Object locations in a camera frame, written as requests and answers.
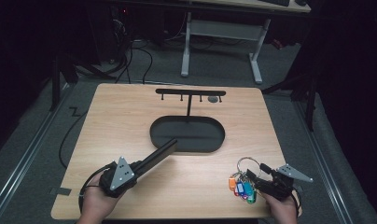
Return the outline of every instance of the wooden table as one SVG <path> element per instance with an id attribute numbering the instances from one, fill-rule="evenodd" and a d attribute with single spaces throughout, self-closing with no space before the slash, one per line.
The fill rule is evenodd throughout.
<path id="1" fill-rule="evenodd" d="M 109 218 L 269 217 L 269 207 L 260 196 L 249 204 L 235 197 L 228 186 L 242 157 L 253 157 L 272 168 L 285 164 L 260 90 L 123 84 L 98 87 L 61 184 L 72 192 L 57 196 L 52 217 L 77 219 L 77 195 L 93 172 L 120 156 L 128 163 L 144 159 L 156 149 L 149 137 L 152 122 L 161 116 L 186 115 L 187 97 L 182 102 L 179 95 L 165 95 L 162 101 L 157 88 L 225 91 L 222 103 L 210 103 L 204 97 L 200 102 L 193 96 L 191 115 L 218 120 L 226 138 L 213 153 L 175 153 L 166 158 L 138 179 Z M 258 169 L 251 161 L 241 167 Z"/>

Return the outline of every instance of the gray carpet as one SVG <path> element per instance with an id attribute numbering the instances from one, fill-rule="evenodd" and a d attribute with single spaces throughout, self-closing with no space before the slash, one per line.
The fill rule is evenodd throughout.
<path id="1" fill-rule="evenodd" d="M 200 49 L 207 48 L 207 43 L 194 45 L 195 49 L 191 52 L 190 74 L 186 78 L 179 75 L 182 58 L 182 46 L 179 42 L 172 42 L 171 45 L 165 45 L 163 48 L 148 44 L 143 49 L 150 52 L 153 64 L 147 73 L 146 81 L 264 89 L 285 78 L 289 66 L 300 49 L 300 46 L 280 50 L 270 45 L 263 46 L 258 63 L 264 82 L 259 86 L 254 83 L 247 55 L 242 54 L 242 51 L 250 49 L 250 44 L 239 43 L 234 48 L 213 44 L 208 49 Z M 144 42 L 135 43 L 136 47 L 144 45 Z M 133 61 L 129 67 L 132 82 L 142 80 L 150 64 L 149 59 L 145 52 L 133 51 Z M 106 70 L 110 66 L 112 65 L 104 64 L 101 68 Z M 77 114 L 87 111 L 95 88 L 102 82 L 105 81 L 99 78 L 81 77 L 76 86 L 68 89 L 71 90 L 70 94 L 66 96 L 65 102 L 43 138 L 35 159 L 0 216 L 0 223 L 74 223 L 72 220 L 60 221 L 51 218 L 50 211 L 55 195 L 49 192 L 51 188 L 58 188 L 63 179 L 64 168 L 60 164 L 58 151 L 66 132 L 77 120 L 72 107 L 77 108 Z M 128 82 L 126 74 L 122 76 L 120 82 Z M 51 89 L 48 84 L 36 102 L 22 116 L 19 127 L 0 152 L 0 191 L 33 140 L 42 121 L 49 114 L 50 97 Z M 299 218 L 299 223 L 341 223 L 326 188 L 322 170 L 317 165 L 313 151 L 314 141 L 302 124 L 302 117 L 298 111 L 300 103 L 292 103 L 285 91 L 265 95 L 265 100 L 286 161 L 314 179 L 312 184 L 296 182 L 302 188 L 303 214 Z M 65 163 L 69 162 L 83 121 L 84 119 L 74 126 L 63 144 L 62 158 Z M 342 192 L 351 221 L 377 223 L 377 215 L 367 202 L 366 195 L 343 156 L 318 98 L 312 134 Z"/>

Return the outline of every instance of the white desk leg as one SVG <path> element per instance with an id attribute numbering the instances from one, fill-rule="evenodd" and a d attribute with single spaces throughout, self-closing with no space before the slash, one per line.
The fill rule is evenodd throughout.
<path id="1" fill-rule="evenodd" d="M 250 64 L 252 65 L 253 76 L 255 77 L 255 82 L 257 84 L 262 83 L 261 73 L 258 70 L 258 54 L 260 53 L 261 46 L 264 42 L 265 35 L 267 34 L 268 27 L 270 26 L 270 22 L 271 22 L 270 19 L 267 19 L 264 22 L 264 25 L 263 25 L 261 32 L 260 32 L 260 37 L 258 39 L 258 43 L 257 43 L 256 48 L 255 48 L 255 52 L 249 54 Z"/>
<path id="2" fill-rule="evenodd" d="M 183 52 L 183 62 L 182 62 L 182 77 L 187 77 L 189 75 L 189 38 L 191 32 L 191 12 L 188 12 L 188 21 L 186 25 L 186 46 Z"/>

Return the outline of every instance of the hand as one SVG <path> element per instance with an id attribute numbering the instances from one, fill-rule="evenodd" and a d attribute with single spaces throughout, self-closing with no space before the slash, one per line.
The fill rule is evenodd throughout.
<path id="1" fill-rule="evenodd" d="M 123 194 L 121 194 L 118 198 L 107 197 L 101 188 L 95 187 L 99 186 L 99 180 L 101 179 L 102 174 L 103 172 L 94 176 L 92 181 L 90 181 L 84 193 L 81 217 L 77 224 L 101 223 L 107 216 L 110 215 L 110 213 L 112 213 L 117 202 L 122 197 Z"/>
<path id="2" fill-rule="evenodd" d="M 279 201 L 273 196 L 261 192 L 261 195 L 267 201 L 271 208 L 273 218 L 279 224 L 297 224 L 297 208 L 291 197 Z"/>

